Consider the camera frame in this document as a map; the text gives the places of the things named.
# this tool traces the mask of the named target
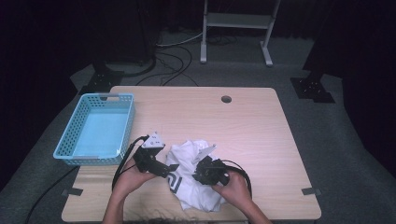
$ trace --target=table top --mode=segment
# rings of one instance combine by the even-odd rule
[[[253,201],[272,220],[318,219],[321,211],[276,92],[269,88],[135,87],[117,86],[111,92],[134,94],[135,116],[130,142],[158,132],[165,148],[157,160],[165,162],[172,145],[204,139],[216,144],[213,154],[235,161],[250,177]],[[222,98],[231,99],[223,103]],[[111,194],[117,166],[81,166],[69,195],[63,220],[101,221]],[[130,194],[124,220],[156,217],[175,220],[246,220],[229,204],[219,212],[183,211],[166,178],[156,177]]]

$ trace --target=white cloth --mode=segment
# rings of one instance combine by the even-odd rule
[[[176,171],[168,176],[168,182],[183,210],[194,207],[205,212],[218,212],[221,204],[226,202],[210,186],[202,185],[192,177],[198,163],[192,164],[191,161],[200,149],[206,147],[208,143],[204,140],[187,141],[181,146],[171,146],[167,155],[166,165],[179,164]]]

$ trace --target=black print on shirt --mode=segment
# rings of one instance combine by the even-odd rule
[[[179,178],[177,178],[174,174],[168,174],[168,182],[169,182],[169,185],[171,186],[170,190],[174,194],[177,193],[178,187],[180,187],[180,183],[181,183],[182,179],[183,179],[183,177],[181,177],[181,176]]]

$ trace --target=basket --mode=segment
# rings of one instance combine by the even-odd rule
[[[128,147],[133,119],[131,93],[84,94],[53,157],[69,165],[119,164]]]

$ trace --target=person's left hand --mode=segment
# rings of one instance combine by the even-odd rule
[[[140,188],[146,181],[156,177],[151,173],[141,173],[135,166],[134,159],[129,159],[122,169],[124,172],[120,175],[114,186],[113,193],[117,192],[120,196],[126,197],[129,193]]]

